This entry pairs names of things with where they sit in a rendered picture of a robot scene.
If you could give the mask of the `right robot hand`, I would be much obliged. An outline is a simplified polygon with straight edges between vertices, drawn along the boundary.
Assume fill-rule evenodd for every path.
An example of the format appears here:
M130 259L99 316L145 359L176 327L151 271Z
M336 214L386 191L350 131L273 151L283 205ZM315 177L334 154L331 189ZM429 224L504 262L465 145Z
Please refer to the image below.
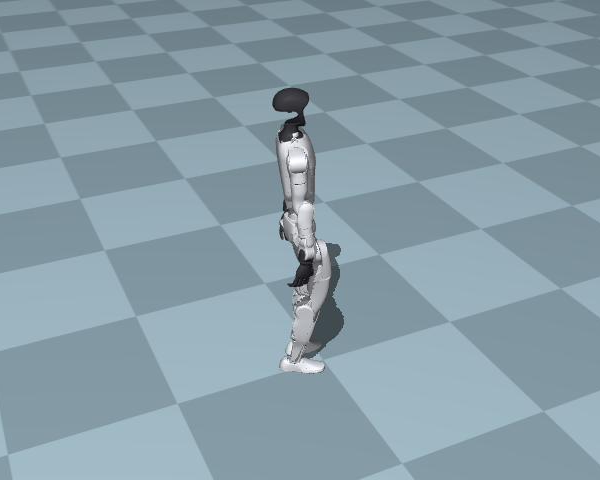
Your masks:
M298 269L296 271L296 277L295 277L293 283L287 284L289 287L300 287L309 282L310 276L312 276L314 274L313 265L312 265L313 259L305 260L304 250L301 249L299 251L298 261L300 262L300 266L298 267Z

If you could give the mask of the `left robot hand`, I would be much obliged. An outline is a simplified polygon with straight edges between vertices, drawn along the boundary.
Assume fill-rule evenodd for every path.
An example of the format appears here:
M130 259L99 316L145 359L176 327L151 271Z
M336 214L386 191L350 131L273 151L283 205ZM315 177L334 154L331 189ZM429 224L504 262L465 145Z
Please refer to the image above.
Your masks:
M284 201L283 201L283 211L284 211L284 213L286 213L286 212L289 211L289 210L286 210L286 209L287 209L287 206L286 206L285 199L284 199ZM283 217L284 217L284 214L282 215L281 219L283 219ZM281 229L281 226L280 226L280 230L279 231L280 231L279 232L280 233L280 237L283 240L284 239L283 238L283 230ZM284 234L284 236L285 236L285 234ZM286 241L288 241L288 239L286 238L286 236L285 236L285 239L286 239Z

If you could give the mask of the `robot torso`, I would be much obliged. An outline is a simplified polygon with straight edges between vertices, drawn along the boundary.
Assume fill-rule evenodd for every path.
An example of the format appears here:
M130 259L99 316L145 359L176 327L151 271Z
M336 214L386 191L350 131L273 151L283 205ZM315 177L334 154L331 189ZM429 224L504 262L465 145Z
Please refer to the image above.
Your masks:
M283 128L281 128L277 132L277 135L276 135L276 152L277 152L279 171L280 171L280 176L281 176L281 182L282 182L282 187L283 187L285 203L286 203L286 206L289 207L289 211L284 213L283 227L284 227L285 236L288 239L288 241L291 242L292 244L294 244L296 247L298 247L299 236L298 236L298 229L295 226L295 222L298 219L298 216L294 213L293 206L292 206L290 176L289 176L289 173L287 170L286 159L287 159L287 156L289 155L289 153L288 153L289 149L302 148L304 150L304 153L308 157L308 163L309 163L309 169L308 169L308 174L307 174L308 192L305 196L305 199L308 199L313 204L314 203L314 195L315 195L316 158L315 158L315 153L314 153L312 143L311 143L307 133L299 126L298 126L298 130L300 130L303 133L303 138L297 139L295 137L297 137L299 135L299 133L298 132L292 133L293 138L291 139L291 141L287 141L287 142L281 141L281 143L282 143L281 144L279 142L278 133L281 132L283 130ZM315 238L316 224L315 224L314 219L313 219L313 223L314 223L313 224L313 232L314 232L314 238Z

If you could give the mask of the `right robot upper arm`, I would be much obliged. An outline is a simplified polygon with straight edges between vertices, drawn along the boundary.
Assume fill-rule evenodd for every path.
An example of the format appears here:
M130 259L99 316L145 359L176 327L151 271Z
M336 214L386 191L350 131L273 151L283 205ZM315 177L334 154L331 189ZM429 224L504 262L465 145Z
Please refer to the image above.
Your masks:
M298 216L299 208L303 204L312 203L305 199L308 192L308 157L302 148L292 148L288 150L287 170L290 176L292 206L294 213ZM313 206L313 205L312 205ZM313 206L314 208L314 206Z

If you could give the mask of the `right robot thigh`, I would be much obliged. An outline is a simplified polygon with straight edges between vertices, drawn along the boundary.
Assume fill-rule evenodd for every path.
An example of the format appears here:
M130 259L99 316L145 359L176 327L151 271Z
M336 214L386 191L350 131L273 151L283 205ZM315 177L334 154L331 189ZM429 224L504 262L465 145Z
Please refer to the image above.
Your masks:
M331 260L328 248L322 239L315 239L314 251L315 256L312 263L314 274L310 276L307 283L309 296L303 295L296 299L294 313L299 305L307 304L312 307L315 316L322 307L329 290L332 275Z

